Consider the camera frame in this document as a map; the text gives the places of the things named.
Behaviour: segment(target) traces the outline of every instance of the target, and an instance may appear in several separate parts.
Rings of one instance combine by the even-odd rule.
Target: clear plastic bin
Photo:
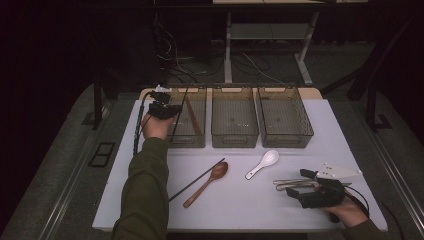
[[[290,84],[264,84],[256,94],[262,146],[305,148],[314,131],[298,89]]]
[[[204,148],[206,125],[206,86],[173,85],[169,104],[183,105],[178,118],[169,127],[170,148]]]
[[[212,146],[255,148],[259,136],[250,84],[215,84],[212,89]]]

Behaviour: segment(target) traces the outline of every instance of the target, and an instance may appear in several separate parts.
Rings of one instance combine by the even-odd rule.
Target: black chopstick
[[[172,196],[169,199],[169,202],[171,202],[172,200],[174,200],[174,198],[176,198],[178,195],[180,195],[182,192],[184,192],[187,188],[189,188],[191,185],[193,185],[195,182],[197,182],[200,178],[202,178],[203,176],[205,176],[206,173],[210,172],[216,165],[218,165],[218,163],[224,161],[225,158],[221,159],[219,162],[217,162],[215,165],[213,165],[211,168],[209,168],[206,172],[204,172],[202,175],[200,175],[198,178],[194,179],[193,182],[191,182],[190,184],[188,184],[185,188],[181,189],[179,192],[177,192],[174,196]]]

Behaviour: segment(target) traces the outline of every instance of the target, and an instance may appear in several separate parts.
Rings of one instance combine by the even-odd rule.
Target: green sleeve
[[[112,239],[166,239],[168,226],[168,143],[159,138],[144,141],[131,160],[121,197],[121,216]]]
[[[370,219],[343,230],[342,234],[346,240],[387,240],[386,234],[381,232]]]

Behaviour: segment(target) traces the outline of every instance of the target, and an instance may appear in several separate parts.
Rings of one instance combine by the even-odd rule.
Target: human hand
[[[147,113],[143,117],[143,120],[141,120],[141,126],[143,126],[144,139],[157,137],[165,140],[166,135],[168,133],[168,128],[173,120],[174,118],[160,120]]]
[[[347,228],[354,227],[368,220],[362,209],[349,197],[345,197],[339,205],[326,207],[323,210],[336,215]]]

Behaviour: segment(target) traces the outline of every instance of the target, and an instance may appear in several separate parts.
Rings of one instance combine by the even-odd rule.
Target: table surface
[[[169,149],[170,197],[220,159],[225,158],[229,165],[227,174],[212,182],[189,208],[184,208],[183,203],[207,181],[209,174],[170,202],[169,231],[323,232],[343,228],[340,223],[331,223],[319,209],[303,209],[296,199],[276,191],[273,185],[277,179],[301,178],[299,170],[302,168],[318,171],[326,163],[359,170],[328,101],[319,99],[317,91],[306,89],[306,93],[312,97],[303,102],[315,135],[305,149],[272,148],[279,152],[279,161],[260,170],[251,180],[247,180],[245,175],[271,149],[262,147],[260,136],[255,148],[213,148],[212,137],[208,134],[210,117],[206,117],[205,148]],[[128,176],[140,104],[141,101],[136,101],[129,118],[93,228],[110,231],[119,218],[120,196]],[[206,110],[207,116],[210,116],[210,101],[207,101]],[[387,230],[387,223],[364,177],[360,175],[342,180],[351,182],[351,187],[365,196],[370,205],[371,219],[379,229]]]

